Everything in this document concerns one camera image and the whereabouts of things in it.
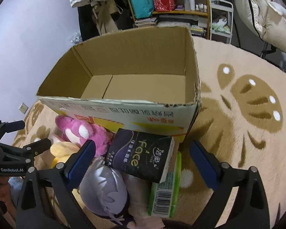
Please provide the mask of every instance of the stuffed animal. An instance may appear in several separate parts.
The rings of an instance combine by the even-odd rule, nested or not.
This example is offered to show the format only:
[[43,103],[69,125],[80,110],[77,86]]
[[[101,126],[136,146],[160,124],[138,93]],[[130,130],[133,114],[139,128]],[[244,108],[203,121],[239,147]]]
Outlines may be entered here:
[[[79,151],[79,147],[77,145],[71,142],[61,141],[61,138],[55,134],[50,134],[49,139],[51,142],[55,142],[50,147],[50,152],[55,157],[52,161],[51,168],[54,168],[57,163],[66,163],[73,153]],[[83,209],[85,204],[78,193],[78,189],[73,189],[72,194],[74,195],[79,206]]]
[[94,141],[96,146],[95,157],[104,155],[111,143],[112,133],[97,124],[89,124],[86,121],[72,119],[59,115],[55,119],[57,127],[63,132],[62,138],[83,146],[87,139]]
[[80,196],[95,215],[113,223],[134,229],[135,222],[128,213],[129,196],[123,178],[117,170],[96,158],[80,184]]
[[136,229],[163,229],[165,226],[160,217],[149,216],[148,201],[150,196],[150,185],[147,181],[122,173],[126,185],[130,204],[128,212],[133,216]]

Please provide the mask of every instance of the blue gripper pad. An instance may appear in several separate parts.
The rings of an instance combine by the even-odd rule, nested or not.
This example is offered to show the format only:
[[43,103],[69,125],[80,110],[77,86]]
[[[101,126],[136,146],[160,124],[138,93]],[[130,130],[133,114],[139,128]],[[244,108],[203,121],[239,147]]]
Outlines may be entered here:
[[82,148],[73,153],[66,161],[65,176],[67,178],[66,187],[68,190],[78,188],[92,159],[95,156],[95,143],[87,140]]
[[190,156],[199,170],[206,186],[216,191],[219,185],[217,181],[217,173],[208,161],[206,155],[200,150],[195,141],[190,144],[189,150]]

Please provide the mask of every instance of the pink plush toy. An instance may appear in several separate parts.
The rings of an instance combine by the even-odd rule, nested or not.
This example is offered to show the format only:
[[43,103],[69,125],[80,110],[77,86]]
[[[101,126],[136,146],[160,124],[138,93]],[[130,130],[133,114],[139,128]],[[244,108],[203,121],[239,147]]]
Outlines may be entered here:
[[63,132],[62,138],[64,140],[81,147],[87,139],[91,139],[96,146],[95,157],[104,155],[107,152],[111,143],[112,133],[107,132],[105,128],[63,115],[57,116],[55,123]]

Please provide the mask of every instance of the white wall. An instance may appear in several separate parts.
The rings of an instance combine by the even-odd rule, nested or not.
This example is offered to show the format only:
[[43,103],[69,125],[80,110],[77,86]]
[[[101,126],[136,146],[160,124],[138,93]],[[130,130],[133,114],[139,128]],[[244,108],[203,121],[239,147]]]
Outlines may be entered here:
[[[0,5],[0,120],[21,120],[24,102],[35,94],[79,31],[77,9],[69,0],[4,0]],[[15,133],[2,143],[11,144]]]

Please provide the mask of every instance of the white-haired plush doll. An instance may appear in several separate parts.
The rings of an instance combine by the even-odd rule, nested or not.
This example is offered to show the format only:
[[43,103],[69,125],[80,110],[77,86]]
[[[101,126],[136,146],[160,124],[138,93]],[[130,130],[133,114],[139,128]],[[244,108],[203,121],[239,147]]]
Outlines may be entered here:
[[134,228],[128,213],[129,195],[121,174],[104,165],[104,158],[96,158],[88,168],[81,184],[80,196],[85,206],[95,215],[117,225]]

